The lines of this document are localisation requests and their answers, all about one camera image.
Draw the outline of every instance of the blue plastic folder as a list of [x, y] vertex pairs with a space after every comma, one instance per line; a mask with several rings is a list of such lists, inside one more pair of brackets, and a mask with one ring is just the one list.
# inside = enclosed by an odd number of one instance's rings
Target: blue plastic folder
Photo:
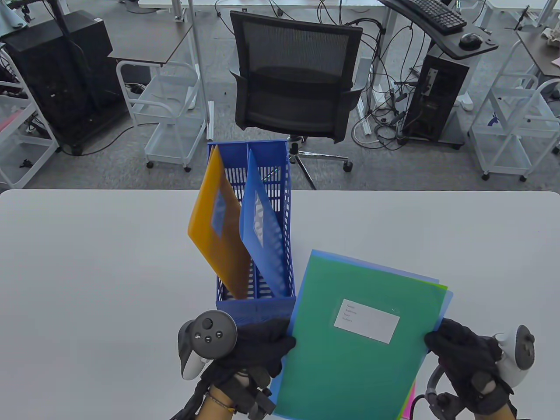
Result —
[[282, 229], [261, 180], [259, 167], [252, 151], [249, 151], [239, 230], [241, 241], [274, 296], [287, 296]]
[[[372, 263], [368, 263], [368, 262], [364, 262], [364, 261], [360, 261], [360, 260], [356, 260], [356, 259], [352, 259], [352, 258], [348, 258], [348, 257], [343, 257], [343, 256], [340, 256], [340, 255], [329, 254], [329, 253], [314, 250], [312, 252], [312, 256], [320, 257], [324, 260], [331, 260], [331, 261], [336, 261], [336, 262], [348, 263], [350, 265], [363, 267], [363, 268], [367, 268], [367, 269], [372, 269], [372, 270], [377, 270], [377, 271], [381, 271], [381, 272], [385, 272], [385, 273], [397, 274], [399, 276], [408, 277], [410, 279], [416, 279], [416, 280], [419, 280], [419, 281], [422, 281], [422, 282], [435, 283], [435, 284], [439, 283], [438, 280], [435, 280], [435, 279], [432, 279], [432, 278], [429, 278], [429, 277], [419, 276], [417, 274], [407, 273], [407, 272], [404, 272], [404, 271], [401, 271], [401, 270], [396, 270], [396, 269], [392, 269], [392, 268], [388, 268], [388, 267], [383, 267], [381, 265], [372, 264]], [[299, 307], [301, 305], [302, 300], [304, 299], [306, 277], [307, 277], [307, 271], [306, 271], [306, 274], [304, 276], [304, 282], [303, 282], [303, 284], [300, 288], [299, 294], [298, 294], [298, 299], [297, 299], [296, 305], [294, 307], [294, 311], [292, 313], [290, 328], [289, 328], [288, 332], [291, 332], [293, 330], [295, 320], [298, 316]], [[444, 300], [441, 304], [439, 319], [434, 324], [434, 329], [437, 329], [439, 327], [439, 324], [441, 323], [441, 320], [442, 320], [442, 318], [443, 318], [443, 316], [444, 316], [444, 314], [445, 314], [445, 312], [446, 312], [446, 310], [447, 310], [447, 308], [448, 308], [448, 306], [451, 302], [451, 299], [452, 299], [452, 293], [447, 291], [445, 293], [445, 298], [444, 298]], [[283, 360], [283, 366], [286, 366], [286, 358], [284, 358], [284, 360]], [[273, 398], [274, 402], [278, 401], [278, 394], [280, 392], [281, 383], [282, 383], [282, 375], [283, 375], [283, 372], [281, 373], [281, 375], [279, 377], [274, 379], [274, 381], [272, 382], [272, 384], [270, 386], [270, 390], [273, 392], [272, 398]], [[279, 411], [280, 412], [276, 411], [275, 414], [279, 415], [280, 417], [297, 418], [297, 416], [285, 416], [282, 413], [282, 410], [279, 410]]]

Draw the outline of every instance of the green plastic folder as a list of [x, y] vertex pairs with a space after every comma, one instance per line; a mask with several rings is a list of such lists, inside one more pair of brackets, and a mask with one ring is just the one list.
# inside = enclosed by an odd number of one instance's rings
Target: green plastic folder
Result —
[[399, 418], [447, 288], [312, 254], [302, 289], [274, 414]]

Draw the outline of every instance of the orange plastic folder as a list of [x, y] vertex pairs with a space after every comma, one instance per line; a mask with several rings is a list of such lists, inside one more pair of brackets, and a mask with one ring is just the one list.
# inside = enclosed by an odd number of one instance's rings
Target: orange plastic folder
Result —
[[239, 236], [240, 212], [216, 146], [190, 216], [189, 237], [235, 299], [247, 298], [251, 263]]

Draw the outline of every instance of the computer mouse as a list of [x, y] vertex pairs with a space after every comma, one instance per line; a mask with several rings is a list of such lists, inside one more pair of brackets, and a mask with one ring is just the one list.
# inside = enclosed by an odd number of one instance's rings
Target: computer mouse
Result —
[[467, 51], [477, 50], [482, 45], [482, 41], [482, 37], [478, 34], [465, 34], [459, 41], [459, 47]]

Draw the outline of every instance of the chair base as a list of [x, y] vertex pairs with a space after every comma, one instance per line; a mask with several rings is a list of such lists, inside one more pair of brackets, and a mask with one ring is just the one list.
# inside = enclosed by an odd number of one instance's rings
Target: chair base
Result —
[[323, 153], [313, 153], [313, 152], [304, 152], [300, 151], [300, 147], [303, 143], [307, 140], [307, 137], [303, 136], [289, 136], [288, 142], [290, 144], [290, 163], [298, 164], [301, 170], [303, 171], [307, 182], [311, 185], [313, 190], [317, 190], [313, 178], [309, 174], [309, 171], [305, 167], [304, 163], [301, 161], [302, 159], [321, 159], [321, 160], [336, 160], [336, 161], [343, 161], [343, 169], [344, 172], [351, 172], [352, 167], [354, 164], [350, 162], [350, 159], [347, 156], [338, 156], [338, 155], [325, 155]]

